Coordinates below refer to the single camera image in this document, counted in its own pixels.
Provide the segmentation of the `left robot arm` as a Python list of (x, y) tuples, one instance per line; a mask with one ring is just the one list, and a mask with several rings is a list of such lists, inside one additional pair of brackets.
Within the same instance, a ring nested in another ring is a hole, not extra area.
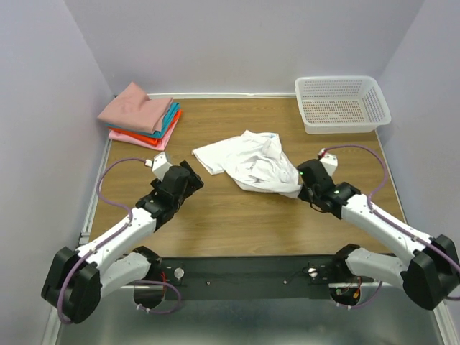
[(163, 154), (143, 164), (155, 175), (152, 191), (133, 208), (123, 206), (127, 215), (106, 233), (77, 249), (63, 247), (53, 257), (41, 296), (62, 323), (83, 322), (103, 297), (127, 283), (150, 284), (159, 277), (151, 253), (128, 250), (173, 219), (203, 181), (188, 162), (172, 165)]

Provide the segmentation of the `white t shirt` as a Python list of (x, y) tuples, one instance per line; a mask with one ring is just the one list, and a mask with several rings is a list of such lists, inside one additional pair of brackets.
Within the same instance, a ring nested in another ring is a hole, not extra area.
[(282, 150), (277, 133), (243, 134), (192, 151), (211, 175), (226, 173), (242, 190), (297, 198), (299, 173)]

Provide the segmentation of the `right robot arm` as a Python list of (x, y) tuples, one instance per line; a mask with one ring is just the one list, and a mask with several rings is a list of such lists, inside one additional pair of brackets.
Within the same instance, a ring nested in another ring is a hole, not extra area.
[(303, 186), (299, 198), (366, 231), (391, 255), (349, 244), (336, 253), (332, 276), (341, 282), (369, 277), (402, 289), (416, 305), (433, 310), (459, 286), (459, 258), (447, 236), (416, 230), (373, 204), (350, 183), (336, 184), (336, 160), (306, 161), (298, 166)]

